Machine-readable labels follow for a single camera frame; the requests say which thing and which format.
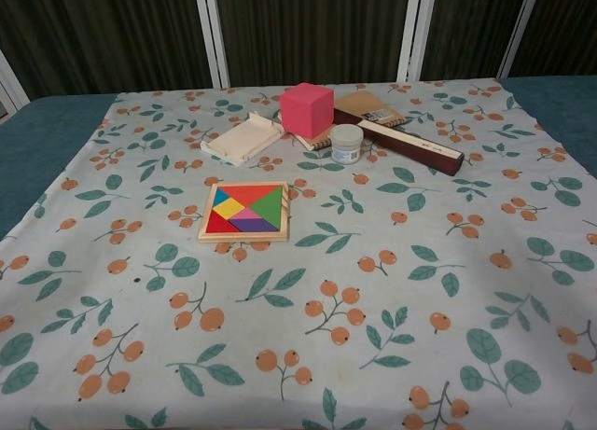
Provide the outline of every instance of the label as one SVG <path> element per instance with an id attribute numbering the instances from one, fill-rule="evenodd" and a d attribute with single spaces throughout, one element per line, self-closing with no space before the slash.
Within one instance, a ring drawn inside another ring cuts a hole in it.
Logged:
<path id="1" fill-rule="evenodd" d="M 360 150 L 332 149 L 332 159 L 340 164 L 352 164 L 358 161 Z"/>
<path id="2" fill-rule="evenodd" d="M 363 119 L 370 120 L 371 122 L 378 122 L 380 120 L 389 119 L 393 115 L 386 109 L 369 111 L 363 115 Z"/>

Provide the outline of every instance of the jar lid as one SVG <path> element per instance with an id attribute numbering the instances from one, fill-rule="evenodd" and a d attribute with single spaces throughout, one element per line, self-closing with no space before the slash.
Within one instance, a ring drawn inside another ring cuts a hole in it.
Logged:
<path id="1" fill-rule="evenodd" d="M 331 130 L 329 137 L 337 146 L 360 146 L 363 130 L 356 125 L 341 124 Z"/>

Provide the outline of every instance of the red triangle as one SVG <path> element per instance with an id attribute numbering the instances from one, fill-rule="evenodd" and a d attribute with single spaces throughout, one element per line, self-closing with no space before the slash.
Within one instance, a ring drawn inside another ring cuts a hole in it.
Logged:
<path id="1" fill-rule="evenodd" d="M 242 206 L 250 206 L 280 185 L 256 185 L 256 186 L 221 186 L 219 187 Z"/>
<path id="2" fill-rule="evenodd" d="M 228 220 L 218 214 L 216 211 L 212 211 L 209 215 L 209 221 L 207 222 L 206 233 L 215 232 L 240 232 L 235 228 Z"/>

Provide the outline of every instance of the purple parallelogram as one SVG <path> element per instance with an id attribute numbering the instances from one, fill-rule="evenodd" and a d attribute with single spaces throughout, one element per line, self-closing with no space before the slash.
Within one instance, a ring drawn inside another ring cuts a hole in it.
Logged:
<path id="1" fill-rule="evenodd" d="M 241 232 L 272 232 L 279 231 L 274 225 L 263 218 L 229 219 L 229 222 Z"/>

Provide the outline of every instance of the tangram puzzle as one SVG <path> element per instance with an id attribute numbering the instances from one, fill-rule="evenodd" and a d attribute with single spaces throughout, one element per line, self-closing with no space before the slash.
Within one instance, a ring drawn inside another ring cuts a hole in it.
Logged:
<path id="1" fill-rule="evenodd" d="M 199 231 L 199 240 L 288 240 L 288 184 L 257 182 L 212 185 Z"/>

